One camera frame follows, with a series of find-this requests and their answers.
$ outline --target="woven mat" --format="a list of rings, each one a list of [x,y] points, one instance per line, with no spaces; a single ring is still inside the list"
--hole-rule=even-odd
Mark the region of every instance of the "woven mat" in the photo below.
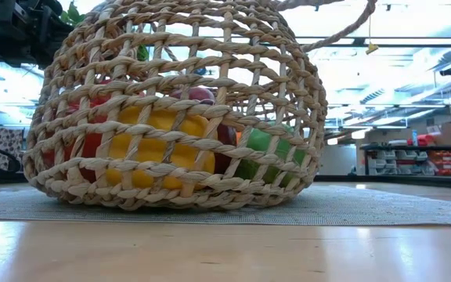
[[[374,190],[314,185],[295,200],[273,208],[234,211],[145,208],[128,212],[60,203],[37,190],[21,190],[0,192],[0,219],[299,226],[451,225],[451,202]]]

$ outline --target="table surface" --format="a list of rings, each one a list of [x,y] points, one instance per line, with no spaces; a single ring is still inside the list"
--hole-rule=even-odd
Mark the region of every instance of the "table surface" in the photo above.
[[[451,281],[451,227],[0,222],[0,281]]]

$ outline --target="rope weave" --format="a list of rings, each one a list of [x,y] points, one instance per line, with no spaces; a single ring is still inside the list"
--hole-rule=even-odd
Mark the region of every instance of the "rope weave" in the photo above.
[[[342,32],[301,47],[278,11],[312,3],[107,0],[96,6],[69,34],[45,70],[23,158],[31,185],[72,204],[126,210],[142,206],[232,209],[245,204],[270,206],[295,197],[317,172],[327,115],[324,87],[305,51],[352,32],[373,12],[375,1],[370,0],[359,20]],[[172,33],[174,24],[179,24],[179,33],[182,26],[187,27],[187,35]],[[146,27],[152,32],[145,33]],[[223,42],[201,37],[204,28],[222,33]],[[233,35],[248,38],[249,43],[234,42]],[[275,48],[265,47],[264,42]],[[137,60],[142,44],[153,46],[149,61]],[[188,48],[188,56],[178,58],[172,48]],[[215,55],[199,58],[198,50],[211,50]],[[162,59],[163,52],[171,61]],[[268,67],[272,63],[279,69]],[[218,78],[194,74],[204,67],[217,67]],[[249,85],[231,78],[237,70],[252,73]],[[197,86],[211,89],[215,104],[190,100],[189,91]],[[169,96],[175,90],[182,91],[178,99]],[[100,99],[105,103],[96,104]],[[140,109],[136,123],[119,122],[130,107]],[[169,130],[148,125],[151,114],[161,110],[175,113]],[[202,136],[182,130],[184,121],[196,116],[207,119]],[[106,121],[95,122],[97,118]],[[241,131],[238,144],[217,140],[219,125]],[[247,146],[254,130],[271,135],[267,151]],[[84,157],[92,149],[92,135],[101,136],[100,145],[95,156]],[[125,156],[109,157],[120,135],[130,140]],[[151,139],[164,141],[163,157],[137,161],[139,153],[151,150],[139,144]],[[280,142],[290,145],[286,157],[276,154]],[[172,162],[177,146],[197,152],[192,167]],[[296,151],[305,155],[301,163],[294,159]],[[224,174],[203,169],[211,154],[230,157]],[[236,176],[242,161],[258,164],[252,179]],[[264,176],[271,168],[279,171],[266,183]],[[106,176],[113,170],[121,175],[119,183]],[[93,174],[93,179],[85,173]],[[135,173],[151,177],[152,185],[135,185]],[[288,175],[291,179],[283,185]],[[181,189],[165,189],[168,178],[179,180]]]

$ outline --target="ceiling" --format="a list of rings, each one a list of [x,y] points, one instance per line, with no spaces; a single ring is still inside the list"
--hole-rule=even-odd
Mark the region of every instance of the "ceiling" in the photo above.
[[[68,7],[69,0],[60,2]],[[75,1],[80,13],[88,12],[98,3]],[[282,14],[300,37],[298,41],[311,43],[318,40],[314,37],[326,37],[353,22],[365,3],[365,0],[346,0],[321,6],[317,11],[315,7],[299,7]],[[169,31],[187,33],[189,28],[175,25]],[[200,29],[200,35],[217,37],[216,30],[211,28]],[[408,117],[432,114],[443,104],[451,103],[451,75],[439,73],[451,68],[451,47],[428,47],[451,44],[451,0],[379,0],[371,24],[365,23],[350,35],[352,38],[369,36],[372,43],[388,47],[380,47],[370,55],[365,53],[366,47],[351,44],[321,48],[308,54],[327,89],[331,105],[328,128],[397,125]],[[352,43],[353,39],[338,43],[346,42]],[[172,47],[172,51],[178,58],[187,57],[187,48]],[[198,54],[210,55],[217,54],[206,51]],[[276,62],[263,62],[273,70],[279,69]],[[42,74],[34,66],[23,65],[17,69],[0,63],[0,106],[32,108],[39,97]],[[211,76],[217,75],[212,69]],[[238,82],[251,83],[248,70],[235,70],[229,75]]]

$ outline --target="produce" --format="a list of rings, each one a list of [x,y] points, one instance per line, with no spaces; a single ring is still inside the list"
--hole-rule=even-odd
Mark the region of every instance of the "produce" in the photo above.
[[[170,97],[180,99],[181,95],[182,90],[176,90],[170,95]],[[215,101],[213,93],[210,90],[202,87],[191,87],[189,89],[189,99],[194,99],[198,101],[207,101],[207,100],[210,100],[212,102]]]
[[[106,85],[110,83],[109,79],[106,79],[100,84]],[[105,102],[107,102],[110,99],[110,96],[100,96],[95,99],[90,100],[90,108],[96,107],[98,105],[102,105]],[[79,103],[80,101],[74,101],[70,103],[69,107],[66,110],[66,116],[71,115],[75,111],[79,110]],[[88,120],[88,123],[103,123],[107,120],[107,116],[95,116],[92,120]],[[72,155],[72,149],[74,147],[74,142],[69,144],[68,146],[65,146],[64,148],[64,160],[69,161],[70,157]],[[80,157],[95,157],[96,156],[96,150],[100,146],[102,142],[102,134],[99,133],[91,133],[87,134],[85,136],[85,145],[83,146],[83,152]],[[45,162],[45,166],[48,168],[51,168],[55,163],[55,151],[50,150],[48,152],[43,153],[43,158]],[[86,168],[80,168],[81,175],[87,179],[89,182],[93,183],[96,180],[95,177],[95,171],[89,170]]]
[[[293,132],[294,130],[288,126],[283,125],[289,132]],[[269,143],[271,142],[271,135],[263,132],[260,129],[254,128],[251,131],[250,138],[248,138],[247,147],[256,151],[266,152],[269,148]],[[278,142],[278,147],[276,148],[275,155],[281,158],[282,160],[286,160],[288,152],[290,151],[290,143],[285,139],[280,139]],[[305,153],[302,150],[295,150],[295,154],[293,157],[293,161],[298,165],[301,165],[302,160],[304,159]],[[242,179],[253,179],[255,173],[257,173],[260,164],[256,163],[252,160],[242,160],[238,168],[236,169],[236,173],[234,176],[241,177]],[[276,176],[280,172],[278,168],[269,166],[267,171],[262,178],[265,183],[270,184],[273,183],[276,179]],[[283,177],[281,180],[281,187],[288,186],[288,183],[293,178],[293,175],[289,172]]]
[[[140,107],[128,107],[120,112],[118,121],[124,124],[136,124],[141,110],[142,108]],[[170,131],[176,115],[176,112],[171,112],[168,110],[154,110],[153,112],[151,112],[149,119],[147,120],[147,124],[153,126],[156,129]],[[208,120],[204,117],[187,116],[180,127],[180,131],[185,132],[191,136],[202,136],[207,127],[207,123]],[[118,136],[115,136],[110,145],[109,157],[112,157],[113,159],[125,158],[131,141],[132,136],[130,136],[129,134],[120,134]],[[139,143],[139,150],[136,153],[135,160],[140,162],[161,162],[163,160],[166,146],[166,141],[144,138]],[[176,143],[175,150],[171,155],[170,162],[181,168],[192,169],[198,151],[199,150],[197,148]],[[214,169],[214,154],[207,153],[204,166],[201,170],[209,173],[214,173]],[[121,182],[122,174],[117,169],[107,169],[106,178],[107,181],[114,186]],[[150,187],[153,184],[153,181],[153,177],[147,175],[142,170],[135,170],[132,173],[132,182],[136,187]],[[168,176],[164,179],[162,187],[170,190],[181,189],[182,182],[173,176]]]
[[[170,96],[179,99],[182,95],[181,90],[173,92]],[[192,87],[189,89],[189,99],[200,101],[200,103],[213,105],[215,97],[213,93],[201,87]],[[236,129],[233,127],[220,124],[217,127],[218,141],[224,145],[236,145]],[[231,163],[231,157],[224,154],[215,153],[215,173],[224,174]]]

